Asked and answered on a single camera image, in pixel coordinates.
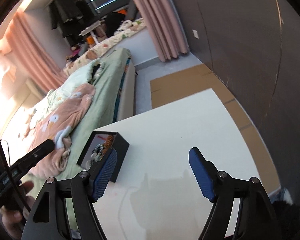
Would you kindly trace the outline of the person's left hand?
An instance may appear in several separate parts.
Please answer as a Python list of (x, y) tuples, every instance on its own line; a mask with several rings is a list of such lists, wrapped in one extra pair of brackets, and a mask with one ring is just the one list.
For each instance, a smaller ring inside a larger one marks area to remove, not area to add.
[[(20, 188), (26, 193), (26, 202), (29, 207), (32, 207), (35, 201), (35, 199), (29, 195), (29, 192), (33, 189), (33, 187), (34, 183), (31, 180), (25, 181), (20, 186)], [(23, 218), (27, 219), (29, 217), (30, 212), (26, 208), (24, 208), (21, 213), (17, 210), (8, 210), (3, 206), (0, 209), (0, 213), (2, 215), (2, 223), (9, 235), (13, 239), (21, 239), (23, 231), (19, 227), (19, 224)]]

